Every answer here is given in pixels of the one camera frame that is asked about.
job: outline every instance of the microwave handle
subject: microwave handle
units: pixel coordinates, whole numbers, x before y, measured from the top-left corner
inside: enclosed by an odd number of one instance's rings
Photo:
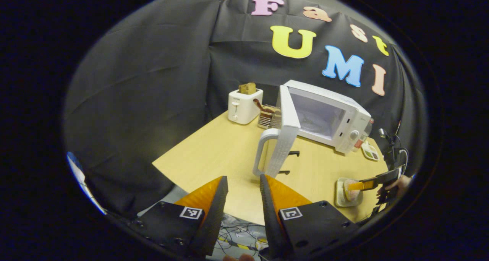
[[[258,164],[260,163],[260,159],[262,158],[263,145],[269,139],[278,139],[279,134],[280,129],[276,128],[269,128],[262,132],[262,136],[260,137],[260,141],[258,142],[258,149],[256,150],[255,165],[253,165],[253,174],[255,174],[256,176],[264,174],[264,172],[258,170]]]

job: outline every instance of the yellow black tape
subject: yellow black tape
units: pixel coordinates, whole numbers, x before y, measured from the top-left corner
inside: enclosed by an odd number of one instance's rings
[[[246,245],[241,245],[241,244],[235,243],[235,242],[233,242],[233,241],[226,240],[226,239],[224,239],[224,238],[222,238],[222,237],[219,237],[218,239],[219,239],[219,240],[221,240],[221,241],[227,242],[227,243],[229,243],[231,246],[234,246],[234,247],[239,247],[239,248],[241,248],[241,249],[245,249],[245,250],[258,251],[258,249],[257,249],[257,248],[255,248],[255,247],[250,247],[250,246],[246,246]]]

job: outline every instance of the microwave knob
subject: microwave knob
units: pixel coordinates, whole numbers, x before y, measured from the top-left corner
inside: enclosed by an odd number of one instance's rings
[[[359,132],[356,131],[356,130],[353,130],[351,133],[350,133],[350,139],[356,139],[358,137],[358,134]]]

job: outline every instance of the wooden spoon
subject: wooden spoon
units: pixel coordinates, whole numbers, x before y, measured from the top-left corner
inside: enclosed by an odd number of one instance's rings
[[[274,110],[271,110],[269,108],[263,108],[263,106],[260,104],[260,101],[258,99],[253,99],[253,102],[260,108],[262,112],[267,112],[267,113],[274,113]]]

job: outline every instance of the foam letter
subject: foam letter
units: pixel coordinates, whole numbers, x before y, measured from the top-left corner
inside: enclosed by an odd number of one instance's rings
[[[355,26],[353,24],[350,24],[350,28],[351,28],[351,33],[356,37],[358,38],[359,40],[367,43],[368,40],[367,40],[367,37],[365,36],[365,32],[359,28],[358,26]]]
[[[387,45],[382,41],[382,38],[379,38],[378,36],[372,36],[375,41],[377,41],[377,48],[382,52],[382,54],[389,56],[389,53],[385,50]]]
[[[272,12],[278,9],[278,5],[283,5],[285,2],[283,0],[253,0],[255,2],[255,10],[251,12],[252,15],[272,15]]]
[[[378,66],[377,64],[372,64],[372,66],[375,69],[375,83],[372,86],[372,91],[374,91],[375,94],[384,96],[385,95],[385,91],[384,91],[385,70],[384,68]]]
[[[302,47],[300,49],[292,49],[288,46],[288,35],[292,33],[292,28],[272,26],[270,30],[274,31],[272,47],[274,47],[277,53],[293,58],[305,58],[311,54],[313,50],[313,37],[316,36],[315,33],[307,30],[299,30],[299,33],[302,35]]]
[[[357,55],[352,55],[347,62],[337,47],[326,45],[326,50],[329,52],[328,64],[326,69],[323,70],[323,75],[329,78],[335,78],[335,68],[338,71],[338,77],[343,80],[348,73],[346,83],[356,87],[360,87],[360,72],[362,70],[363,59]]]
[[[326,22],[330,22],[331,19],[328,16],[327,12],[321,10],[320,8],[316,7],[304,7],[304,12],[303,14],[309,18],[313,19],[321,19]]]

